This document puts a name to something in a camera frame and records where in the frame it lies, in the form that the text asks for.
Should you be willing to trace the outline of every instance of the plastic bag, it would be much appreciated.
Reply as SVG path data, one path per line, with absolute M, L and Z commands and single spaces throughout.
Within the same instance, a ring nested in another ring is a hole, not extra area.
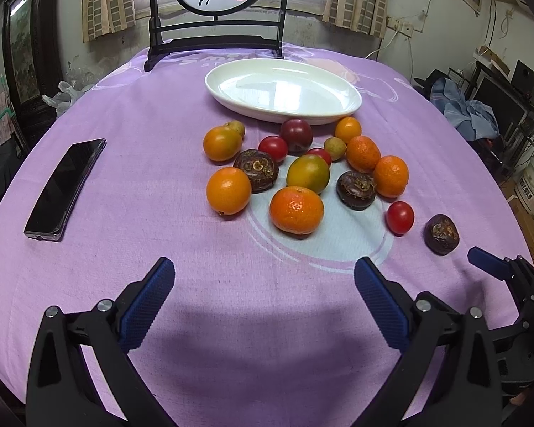
M 60 93 L 57 93 L 53 98 L 45 94 L 41 97 L 48 106 L 55 107 L 57 118 L 60 118 L 67 109 L 77 102 L 77 99 L 81 98 L 93 86 L 87 85 L 83 90 L 79 91 L 74 88 L 74 85 L 75 82 L 71 85 L 68 82 L 61 81 L 59 82 Z

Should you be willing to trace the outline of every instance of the oval plate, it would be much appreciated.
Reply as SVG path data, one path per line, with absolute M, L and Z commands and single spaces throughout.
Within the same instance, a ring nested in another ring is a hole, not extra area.
M 362 105 L 360 93 L 327 70 L 285 59 L 241 59 L 205 76 L 208 91 L 228 109 L 266 122 L 300 117 L 335 122 Z

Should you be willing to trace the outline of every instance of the black smartphone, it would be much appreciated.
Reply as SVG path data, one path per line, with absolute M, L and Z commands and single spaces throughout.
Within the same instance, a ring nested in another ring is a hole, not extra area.
M 73 205 L 105 139 L 72 145 L 58 163 L 32 210 L 24 234 L 39 241 L 60 241 Z

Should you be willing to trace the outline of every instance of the tablecloth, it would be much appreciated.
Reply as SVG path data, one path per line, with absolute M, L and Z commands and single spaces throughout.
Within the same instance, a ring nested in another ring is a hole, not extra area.
M 278 130 L 244 118 L 208 94 L 205 75 L 263 51 L 185 52 L 145 73 L 146 50 L 98 82 L 30 153 L 0 204 L 0 378 L 21 400 L 44 310 L 91 309 L 116 298 L 160 257 L 177 280 L 141 348 L 129 353 L 151 392 L 180 426 L 349 426 L 393 368 L 388 348 L 352 276 L 368 255 L 411 296 L 429 290 L 460 312 L 481 307 L 490 327 L 511 324 L 505 284 L 470 266 L 480 246 L 499 257 L 530 258 L 517 222 L 482 162 L 408 81 L 385 65 L 329 51 L 285 45 L 287 59 L 328 69 L 356 87 L 355 114 L 382 155 L 409 167 L 402 200 L 416 221 L 404 237 L 384 224 L 388 202 L 352 212 L 333 189 L 346 163 L 331 166 L 322 194 L 325 218 L 297 240 L 268 220 L 269 199 L 253 195 L 241 215 L 224 220 L 209 208 L 205 185 L 218 169 L 201 141 L 231 119 L 246 126 L 244 148 Z M 315 144 L 332 126 L 315 127 Z M 28 239 L 24 225 L 38 195 L 72 143 L 107 139 L 60 243 Z M 423 243 L 435 214 L 449 215 L 459 247 L 438 257 Z M 118 413 L 91 351 L 95 384 Z M 428 383 L 409 412 L 423 404 Z

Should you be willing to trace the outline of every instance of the blue gripper pad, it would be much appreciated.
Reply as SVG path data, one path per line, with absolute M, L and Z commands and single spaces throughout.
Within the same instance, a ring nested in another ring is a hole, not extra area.
M 479 247 L 470 249 L 467 258 L 471 265 L 489 273 L 493 278 L 496 278 L 499 281 L 506 281 L 513 276 L 512 269 L 508 262 L 495 257 Z
M 142 281 L 132 282 L 117 299 L 119 346 L 125 354 L 141 346 L 174 286 L 174 264 L 160 258 Z
M 406 306 L 411 298 L 398 283 L 386 281 L 370 259 L 356 262 L 354 282 L 388 345 L 403 353 L 410 344 L 410 317 L 396 299 Z

